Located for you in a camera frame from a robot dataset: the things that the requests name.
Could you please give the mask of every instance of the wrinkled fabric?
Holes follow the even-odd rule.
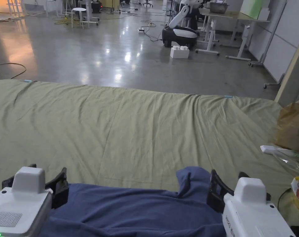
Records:
[[[232,189],[240,171],[259,178],[277,204],[296,174],[260,146],[280,109],[260,98],[0,80],[0,188],[36,163],[47,181],[66,167],[70,183],[177,191],[175,172],[199,166]],[[299,225],[291,195],[280,212]]]
[[[222,216],[206,204],[210,173],[177,171],[179,191],[71,184],[40,237],[226,237]]]

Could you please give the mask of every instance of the blue cloth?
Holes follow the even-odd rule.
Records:
[[[206,204],[210,173],[187,167],[176,175],[179,192],[71,184],[40,236],[225,237],[221,214]]]

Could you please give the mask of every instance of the power strip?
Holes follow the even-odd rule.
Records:
[[[144,30],[143,27],[139,27],[139,28],[138,28],[138,32],[139,32],[139,33],[143,33],[144,31],[145,31],[145,30]]]

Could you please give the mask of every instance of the mattress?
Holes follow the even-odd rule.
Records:
[[[0,189],[36,163],[47,181],[67,167],[70,183],[177,191],[175,172],[199,166],[232,189],[240,171],[257,177],[277,204],[295,174],[259,146],[280,109],[259,98],[1,80]],[[299,225],[290,194],[280,212]]]

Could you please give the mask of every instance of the polished gray floor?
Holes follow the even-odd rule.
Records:
[[[138,7],[133,12],[136,16],[98,14],[99,26],[91,24],[89,29],[87,25],[85,29],[56,25],[53,14],[0,23],[0,63],[25,65],[27,71],[16,77],[21,80],[274,99],[278,88],[263,89],[265,82],[274,82],[264,68],[249,68],[247,62],[225,58],[237,54],[236,49],[216,46],[221,52],[218,58],[190,52],[187,60],[173,59],[162,41],[151,42],[139,34],[137,28],[147,25],[142,20],[155,21],[157,27],[148,34],[157,37],[161,24],[169,19],[163,11],[165,2],[155,0],[153,4],[154,8],[125,5]],[[229,39],[217,37],[224,43]],[[0,79],[21,70],[7,65],[0,69]]]

